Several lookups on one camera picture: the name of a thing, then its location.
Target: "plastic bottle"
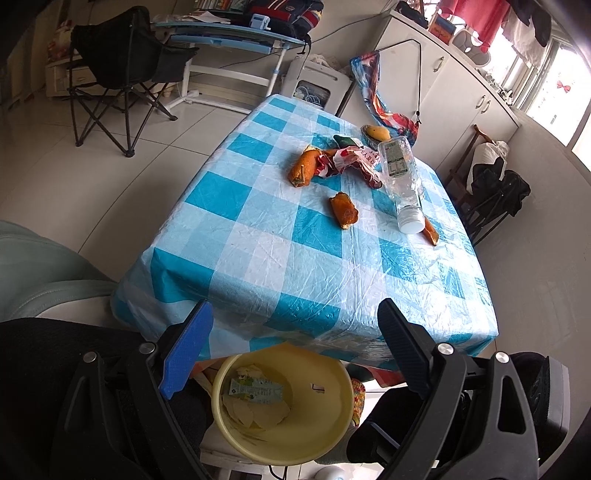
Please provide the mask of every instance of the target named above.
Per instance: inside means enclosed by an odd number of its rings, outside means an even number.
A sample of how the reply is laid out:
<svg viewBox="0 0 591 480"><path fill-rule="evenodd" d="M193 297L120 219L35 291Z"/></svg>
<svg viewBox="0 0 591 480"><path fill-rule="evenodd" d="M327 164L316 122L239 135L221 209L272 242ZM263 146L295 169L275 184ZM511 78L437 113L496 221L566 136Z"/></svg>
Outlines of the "plastic bottle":
<svg viewBox="0 0 591 480"><path fill-rule="evenodd" d="M398 229L406 235L421 232L425 228L419 199L421 184L408 140L395 137L381 142L378 151L386 192L396 204Z"/></svg>

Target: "desk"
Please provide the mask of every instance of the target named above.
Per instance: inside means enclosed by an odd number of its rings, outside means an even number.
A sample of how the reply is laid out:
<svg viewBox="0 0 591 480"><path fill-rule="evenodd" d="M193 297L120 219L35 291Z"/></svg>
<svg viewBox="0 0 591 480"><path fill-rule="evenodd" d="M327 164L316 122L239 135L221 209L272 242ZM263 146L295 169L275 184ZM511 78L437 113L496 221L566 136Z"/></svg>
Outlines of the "desk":
<svg viewBox="0 0 591 480"><path fill-rule="evenodd" d="M119 283L118 319L151 340L200 299L214 327L200 359L289 341L396 369L376 312L392 298L436 342L479 353L497 334L482 270L435 172L417 161L436 247L398 230L395 206L356 170L295 188L287 173L308 144L358 127L294 98L268 97L191 181L152 245ZM359 221L342 230L329 197L347 193Z"/></svg>
<svg viewBox="0 0 591 480"><path fill-rule="evenodd" d="M273 91L273 87L275 85L281 63L283 62L285 52L291 47L304 45L303 41L296 38L286 37L268 30L257 30L250 27L241 27L238 25L185 21L161 22L156 23L154 27L159 30L166 30L166 32L170 35L170 41L177 43L189 43L191 46L199 44L212 45L216 47L229 47L246 51L254 51L267 55L280 52L277 64L275 65L275 68L271 73L271 77L269 78L258 77L248 73L235 72L233 70L199 66L192 64L191 61L188 61L183 74L183 82L180 88L180 97L166 105L168 109L182 102L196 102L233 110L236 112L250 113L250 110L245 108L228 105L227 103L200 99L199 92L196 90L189 92L190 73L206 73L208 75L217 75L235 80L241 80L243 82L263 85L267 87L267 92L265 94L265 97L267 97Z"/></svg>

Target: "bottle label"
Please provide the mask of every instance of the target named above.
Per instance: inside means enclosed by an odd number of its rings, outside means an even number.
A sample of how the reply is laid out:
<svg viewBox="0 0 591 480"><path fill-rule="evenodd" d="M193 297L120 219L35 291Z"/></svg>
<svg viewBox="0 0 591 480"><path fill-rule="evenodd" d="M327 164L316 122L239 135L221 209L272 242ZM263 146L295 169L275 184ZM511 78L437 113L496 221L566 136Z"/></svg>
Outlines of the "bottle label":
<svg viewBox="0 0 591 480"><path fill-rule="evenodd" d="M408 163L404 159L404 153L398 143L392 143L385 148L388 175L400 177L408 172Z"/></svg>

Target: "red clothing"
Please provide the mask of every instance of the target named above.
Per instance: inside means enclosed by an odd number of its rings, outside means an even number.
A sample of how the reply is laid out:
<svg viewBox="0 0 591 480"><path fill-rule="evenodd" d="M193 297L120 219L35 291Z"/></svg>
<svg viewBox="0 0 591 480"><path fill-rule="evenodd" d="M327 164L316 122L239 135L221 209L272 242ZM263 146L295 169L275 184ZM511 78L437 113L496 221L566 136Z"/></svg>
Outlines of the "red clothing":
<svg viewBox="0 0 591 480"><path fill-rule="evenodd" d="M511 8L506 0L441 0L438 7L443 18L455 15L476 30L485 53Z"/></svg>

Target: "colorful cloth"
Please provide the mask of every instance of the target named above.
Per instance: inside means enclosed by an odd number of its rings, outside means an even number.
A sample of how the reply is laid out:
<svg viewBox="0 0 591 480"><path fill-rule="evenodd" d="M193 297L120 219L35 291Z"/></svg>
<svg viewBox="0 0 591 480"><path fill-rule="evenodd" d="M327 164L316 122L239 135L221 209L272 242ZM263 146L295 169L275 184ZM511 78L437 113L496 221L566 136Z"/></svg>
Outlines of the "colorful cloth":
<svg viewBox="0 0 591 480"><path fill-rule="evenodd" d="M287 173L309 144L359 128L309 103L266 98L228 135L183 193L152 245L119 283L113 312L155 340L208 299L214 325L199 360L289 341L312 351L397 369L376 312L392 298L436 342L478 353L495 312L462 222L435 172L417 160L423 210L440 234L400 233L395 205L346 169L295 188ZM329 198L359 211L348 230Z"/></svg>
<svg viewBox="0 0 591 480"><path fill-rule="evenodd" d="M356 378L351 379L351 386L353 387L353 425L359 426L361 422L361 415L363 414L363 407L365 406L365 385Z"/></svg>
<svg viewBox="0 0 591 480"><path fill-rule="evenodd" d="M361 90L361 96L372 116L390 130L393 137L406 137L412 147L417 141L418 125L407 116L392 113L378 92L379 52L371 51L350 60L351 70Z"/></svg>

